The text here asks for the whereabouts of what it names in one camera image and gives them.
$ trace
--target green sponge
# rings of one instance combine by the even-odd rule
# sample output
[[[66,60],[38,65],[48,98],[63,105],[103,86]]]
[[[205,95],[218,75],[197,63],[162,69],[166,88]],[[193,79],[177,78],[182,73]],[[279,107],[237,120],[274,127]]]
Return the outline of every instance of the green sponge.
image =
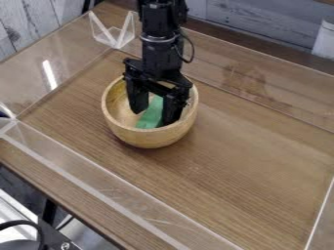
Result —
[[[160,126],[162,109],[163,109],[163,98],[155,96],[150,103],[148,109],[143,113],[139,122],[136,124],[138,129],[154,129]]]

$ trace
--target black robotic gripper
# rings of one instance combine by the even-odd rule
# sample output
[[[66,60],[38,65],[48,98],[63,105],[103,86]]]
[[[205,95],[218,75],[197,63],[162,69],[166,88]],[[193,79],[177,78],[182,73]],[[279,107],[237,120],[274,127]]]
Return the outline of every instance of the black robotic gripper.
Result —
[[[185,40],[191,40],[181,28],[189,7],[186,0],[139,0],[138,4],[142,60],[124,60],[130,105],[134,113],[140,113],[148,108],[148,93],[160,96],[162,125],[167,126],[181,119],[194,86],[181,72],[183,62],[191,62],[183,58]]]

